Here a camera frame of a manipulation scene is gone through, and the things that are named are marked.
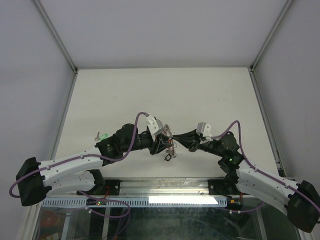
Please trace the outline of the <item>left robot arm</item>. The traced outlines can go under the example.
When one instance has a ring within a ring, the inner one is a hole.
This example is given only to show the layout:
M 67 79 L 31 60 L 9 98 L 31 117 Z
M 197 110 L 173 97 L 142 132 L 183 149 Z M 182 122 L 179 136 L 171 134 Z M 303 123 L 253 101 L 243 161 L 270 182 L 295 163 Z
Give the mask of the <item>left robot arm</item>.
M 44 161 L 26 159 L 13 184 L 19 194 L 12 189 L 9 194 L 20 199 L 24 207 L 54 194 L 83 191 L 97 195 L 105 188 L 102 167 L 124 160 L 132 151 L 147 149 L 153 156 L 172 146 L 171 138 L 156 126 L 149 125 L 139 133 L 136 125 L 127 123 L 110 137 L 72 156 Z

